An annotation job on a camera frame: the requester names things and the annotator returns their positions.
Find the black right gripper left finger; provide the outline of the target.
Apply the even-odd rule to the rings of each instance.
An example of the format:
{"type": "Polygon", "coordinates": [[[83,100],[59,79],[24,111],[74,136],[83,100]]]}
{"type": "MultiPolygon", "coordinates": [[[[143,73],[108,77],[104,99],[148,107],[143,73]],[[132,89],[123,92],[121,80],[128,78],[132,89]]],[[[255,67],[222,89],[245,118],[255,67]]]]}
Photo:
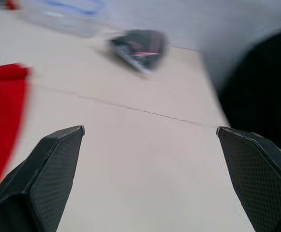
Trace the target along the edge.
{"type": "Polygon", "coordinates": [[[41,139],[0,183],[0,232],[55,232],[68,201],[84,126],[41,139]]]}

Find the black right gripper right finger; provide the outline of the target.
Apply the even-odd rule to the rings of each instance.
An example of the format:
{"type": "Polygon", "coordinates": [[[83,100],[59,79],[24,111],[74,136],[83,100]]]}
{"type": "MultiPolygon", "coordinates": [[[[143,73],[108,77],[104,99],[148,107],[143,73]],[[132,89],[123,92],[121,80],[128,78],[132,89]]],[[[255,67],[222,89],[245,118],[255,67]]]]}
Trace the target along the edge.
{"type": "Polygon", "coordinates": [[[256,232],[281,232],[281,151],[251,132],[216,131],[234,191],[256,232]]]}

